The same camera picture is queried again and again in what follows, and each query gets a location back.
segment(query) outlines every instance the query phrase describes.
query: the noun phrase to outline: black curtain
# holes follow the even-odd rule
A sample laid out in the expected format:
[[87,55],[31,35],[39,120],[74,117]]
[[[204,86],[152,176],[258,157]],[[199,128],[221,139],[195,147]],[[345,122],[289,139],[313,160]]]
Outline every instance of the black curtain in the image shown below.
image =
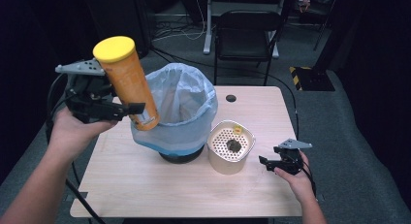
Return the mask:
[[54,67],[92,57],[98,38],[83,0],[0,0],[0,182],[46,120]]
[[390,170],[402,198],[411,208],[408,1],[364,0],[353,45],[345,66],[337,74],[360,131]]

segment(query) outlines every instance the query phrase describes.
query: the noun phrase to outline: beige colander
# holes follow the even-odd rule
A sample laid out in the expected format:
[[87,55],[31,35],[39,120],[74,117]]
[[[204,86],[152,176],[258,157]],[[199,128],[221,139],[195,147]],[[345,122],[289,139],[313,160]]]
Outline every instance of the beige colander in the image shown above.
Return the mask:
[[[239,151],[229,150],[227,142],[230,140],[241,145]],[[224,120],[215,126],[208,137],[209,163],[220,174],[236,174],[244,167],[245,159],[254,143],[254,135],[248,129],[235,121]]]

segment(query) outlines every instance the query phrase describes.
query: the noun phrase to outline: cable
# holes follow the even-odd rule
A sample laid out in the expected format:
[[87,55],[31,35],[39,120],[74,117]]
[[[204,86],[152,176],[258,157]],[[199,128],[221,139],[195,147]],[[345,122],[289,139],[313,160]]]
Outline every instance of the cable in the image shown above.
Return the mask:
[[[186,58],[183,58],[183,57],[179,57],[179,56],[173,55],[173,54],[171,54],[171,53],[169,53],[169,52],[166,52],[166,51],[164,51],[164,50],[162,50],[162,49],[159,49],[159,48],[156,48],[156,47],[154,47],[154,46],[151,46],[150,49],[151,49],[153,52],[155,52],[156,54],[158,54],[158,55],[160,55],[159,53],[163,53],[163,54],[166,54],[166,55],[168,55],[169,57],[173,58],[174,60],[175,60],[176,58],[178,58],[178,59],[180,59],[180,60],[182,60],[182,61],[190,62],[190,63],[193,63],[193,64],[202,65],[202,66],[207,66],[207,67],[211,67],[211,68],[213,67],[213,65],[208,65],[208,64],[205,64],[205,63],[201,63],[201,62],[197,62],[197,61],[193,61],[193,60],[189,60],[189,59],[186,59]],[[237,68],[229,68],[229,67],[220,67],[220,68],[228,69],[228,70],[238,70]],[[247,71],[247,72],[251,72],[251,73],[255,73],[255,74],[264,75],[264,73],[261,73],[261,72],[258,72],[258,71],[253,71],[253,70],[243,69],[243,71]],[[296,140],[298,140],[298,139],[299,139],[299,134],[300,134],[300,121],[299,121],[299,114],[298,114],[298,112],[297,112],[296,97],[294,96],[294,93],[293,93],[293,91],[291,90],[291,88],[290,88],[284,81],[282,81],[282,80],[280,80],[279,78],[274,77],[274,76],[272,76],[272,75],[270,75],[270,74],[269,74],[269,77],[272,78],[272,79],[278,80],[280,83],[282,83],[282,84],[288,89],[288,91],[290,92],[290,94],[291,94],[291,96],[292,96],[293,105],[294,105],[294,111],[295,111],[295,116],[296,116]]]
[[79,199],[79,201],[82,203],[82,205],[87,209],[87,211],[91,214],[91,216],[94,217],[99,223],[105,224],[103,219],[97,215],[97,213],[93,210],[93,208],[85,201],[85,199],[81,196],[80,192],[77,190],[75,185],[66,178],[66,185],[70,188],[70,190],[73,191],[73,193],[76,195],[76,197]]
[[[203,15],[203,11],[202,11],[202,9],[200,8],[199,0],[196,0],[196,2],[197,2],[197,7],[199,8],[199,11],[200,11],[200,15],[201,15],[201,17],[202,17],[203,29],[202,29],[201,32],[198,32],[198,33],[187,33],[186,31],[191,30],[192,28],[191,28],[191,29],[184,29],[184,28],[180,28],[180,27],[178,27],[178,28],[171,28],[171,27],[170,27],[170,29],[163,31],[163,32],[161,32],[160,34],[163,34],[163,33],[166,33],[166,32],[174,32],[175,30],[178,31],[178,32],[182,32],[182,34],[174,34],[174,35],[169,35],[169,36],[164,36],[164,37],[155,36],[154,39],[152,40],[152,42],[160,41],[160,40],[167,39],[167,38],[170,38],[170,37],[179,37],[179,36],[185,36],[186,38],[194,41],[194,40],[199,39],[201,36],[203,36],[203,34],[205,33],[205,30],[206,30],[205,18],[204,18],[204,15]],[[190,35],[198,35],[198,36],[195,37],[195,38],[190,38],[190,37],[189,37]]]
[[188,31],[193,29],[193,25],[189,24],[188,22],[185,23],[182,26],[178,27],[171,27],[172,23],[180,23],[179,20],[177,21],[158,21],[156,23],[156,33],[154,33],[154,40],[159,40],[159,38],[162,38],[163,36],[167,36],[167,34],[173,33],[173,32],[181,32],[181,31]]
[[317,187],[316,187],[316,185],[315,185],[314,177],[313,177],[313,175],[312,175],[312,173],[311,173],[311,170],[310,170],[308,164],[306,164],[304,161],[302,161],[302,163],[303,163],[305,166],[307,166],[307,169],[308,169],[309,172],[308,172],[304,167],[300,166],[300,165],[297,163],[297,161],[296,161],[294,158],[292,158],[290,155],[285,154],[285,153],[280,153],[280,156],[281,156],[281,157],[282,157],[282,156],[286,156],[288,159],[292,160],[293,163],[295,163],[295,164],[307,175],[309,181],[311,182],[311,188],[312,188],[312,192],[314,193],[314,197],[317,197]]
[[[46,137],[47,137],[47,144],[49,144],[50,137],[51,137],[51,131],[54,126],[53,122],[53,117],[56,112],[56,110],[68,99],[73,98],[76,96],[76,94],[71,95],[66,97],[65,99],[59,101],[55,106],[52,105],[52,97],[55,94],[56,87],[63,79],[67,77],[66,74],[60,74],[60,76],[57,77],[57,79],[51,84],[50,90],[48,91],[47,95],[47,120],[46,120]],[[79,176],[77,174],[74,162],[72,163],[73,166],[73,171],[75,173],[75,177],[77,182],[79,183]],[[66,185],[70,188],[70,190],[76,195],[76,197],[79,199],[79,201],[84,205],[84,207],[87,209],[87,211],[91,214],[94,219],[96,219],[99,223],[105,224],[105,222],[97,215],[97,213],[91,208],[91,206],[85,201],[85,199],[81,196],[80,192],[77,190],[77,188],[73,185],[73,183],[66,178]]]

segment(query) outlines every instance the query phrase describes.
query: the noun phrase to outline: plastic bag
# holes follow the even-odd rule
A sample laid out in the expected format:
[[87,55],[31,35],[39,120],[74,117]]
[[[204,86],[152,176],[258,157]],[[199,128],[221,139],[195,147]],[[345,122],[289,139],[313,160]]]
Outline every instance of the plastic bag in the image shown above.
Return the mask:
[[171,63],[146,76],[160,113],[160,122],[149,131],[132,124],[137,144],[166,155],[188,155],[206,143],[218,102],[214,86],[197,68]]

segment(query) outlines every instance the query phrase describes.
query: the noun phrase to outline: person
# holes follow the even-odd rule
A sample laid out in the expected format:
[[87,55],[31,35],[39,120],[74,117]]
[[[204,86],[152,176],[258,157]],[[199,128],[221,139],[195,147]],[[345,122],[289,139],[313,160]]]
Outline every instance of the person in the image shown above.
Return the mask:
[[0,218],[6,223],[54,223],[72,162],[116,121],[84,124],[66,107],[57,113],[45,155]]
[[[305,162],[304,168],[308,170],[308,158],[300,151],[302,161]],[[311,181],[308,176],[303,172],[299,172],[296,175],[291,175],[280,168],[274,168],[274,172],[280,177],[284,178],[296,195],[297,200],[300,202],[302,210],[302,223],[304,224],[322,224],[327,223],[326,217],[321,211],[318,205],[317,199],[312,191]]]
[[[54,223],[71,163],[91,140],[116,123],[98,121],[84,124],[73,117],[68,108],[58,112],[45,155],[0,218],[0,224]],[[307,170],[308,159],[302,152],[300,154]],[[293,176],[279,168],[275,168],[274,172],[290,183],[301,204],[303,223],[327,223],[305,173],[299,172]]]

